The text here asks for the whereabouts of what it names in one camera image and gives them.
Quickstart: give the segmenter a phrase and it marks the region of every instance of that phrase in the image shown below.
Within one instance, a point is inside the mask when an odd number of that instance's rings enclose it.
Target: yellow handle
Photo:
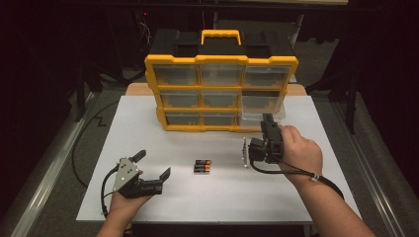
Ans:
[[[201,35],[201,44],[204,39],[209,38],[237,38],[237,43],[241,45],[240,33],[237,30],[203,30]]]

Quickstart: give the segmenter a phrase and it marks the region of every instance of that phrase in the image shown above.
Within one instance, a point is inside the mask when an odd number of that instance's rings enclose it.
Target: dark background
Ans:
[[[406,180],[419,195],[416,144],[418,17],[410,1],[350,1],[359,9],[380,5],[377,12],[358,14],[306,13],[297,40],[316,38],[319,43],[339,40],[324,78],[346,73],[321,89],[347,88],[356,75],[371,116]],[[224,19],[278,21],[279,16],[220,12]],[[211,24],[210,14],[206,22]],[[138,68],[148,51],[135,21],[146,21],[151,34],[159,28],[197,31],[202,13],[193,10],[128,10],[75,8],[52,0],[15,0],[0,4],[1,187],[3,216],[33,167],[41,159],[71,105],[77,70],[88,68],[98,76],[103,69],[121,76],[123,68]]]

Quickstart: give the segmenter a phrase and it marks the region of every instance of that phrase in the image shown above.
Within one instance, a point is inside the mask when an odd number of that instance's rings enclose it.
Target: white table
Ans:
[[[260,138],[260,132],[164,131],[155,108],[154,97],[122,96],[77,220],[104,220],[100,190],[106,174],[121,157],[133,156],[145,149],[147,155],[137,163],[144,171],[143,179],[157,179],[168,167],[172,172],[164,183],[163,195],[152,198],[133,222],[312,223],[295,188],[283,175],[265,175],[244,168],[243,136]],[[303,136],[319,144],[324,155],[324,176],[341,189],[348,205],[359,214],[311,97],[286,97],[285,108],[286,118],[281,124],[295,125]],[[208,175],[193,173],[196,159],[212,160]],[[276,169],[275,165],[256,165]],[[114,180],[115,175],[107,182],[106,193],[112,190]]]

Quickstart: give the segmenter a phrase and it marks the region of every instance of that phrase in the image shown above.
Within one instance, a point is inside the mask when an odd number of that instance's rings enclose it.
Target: yellow organizer box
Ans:
[[[236,30],[156,32],[145,76],[165,130],[248,132],[284,115],[298,66],[285,34]]]

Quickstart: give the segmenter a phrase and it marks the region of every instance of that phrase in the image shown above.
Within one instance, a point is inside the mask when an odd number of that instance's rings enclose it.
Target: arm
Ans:
[[[152,198],[125,198],[120,193],[112,194],[111,207],[104,225],[97,237],[121,237],[124,235],[126,227],[135,217],[138,210]]]
[[[281,126],[284,140],[283,160],[300,169],[321,175],[323,157],[320,147],[302,137],[293,126]],[[280,163],[282,170],[292,170]],[[298,191],[321,236],[375,236],[364,221],[328,186],[310,177],[287,175]]]

